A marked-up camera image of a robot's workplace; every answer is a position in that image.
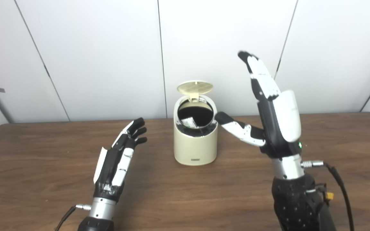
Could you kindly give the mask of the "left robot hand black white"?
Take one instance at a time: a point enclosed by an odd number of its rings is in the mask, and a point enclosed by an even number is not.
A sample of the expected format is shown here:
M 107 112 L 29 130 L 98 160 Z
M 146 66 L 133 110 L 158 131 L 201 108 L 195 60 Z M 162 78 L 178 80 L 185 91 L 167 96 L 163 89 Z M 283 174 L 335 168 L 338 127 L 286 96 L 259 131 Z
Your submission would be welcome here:
M 140 137 L 146 131 L 145 120 L 140 117 L 119 133 L 110 149 L 101 148 L 93 177 L 94 198 L 119 201 L 135 148 L 148 140 Z

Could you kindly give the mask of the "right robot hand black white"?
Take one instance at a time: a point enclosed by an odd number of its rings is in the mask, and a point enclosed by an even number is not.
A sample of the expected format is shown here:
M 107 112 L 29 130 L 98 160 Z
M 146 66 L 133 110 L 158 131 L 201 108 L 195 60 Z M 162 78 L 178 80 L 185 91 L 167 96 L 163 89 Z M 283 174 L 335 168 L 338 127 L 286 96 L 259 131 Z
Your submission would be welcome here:
M 237 121 L 225 112 L 215 120 L 239 140 L 260 148 L 271 159 L 301 153 L 301 120 L 294 92 L 281 91 L 263 61 L 254 54 L 239 51 L 251 79 L 251 90 L 257 101 L 262 128 Z

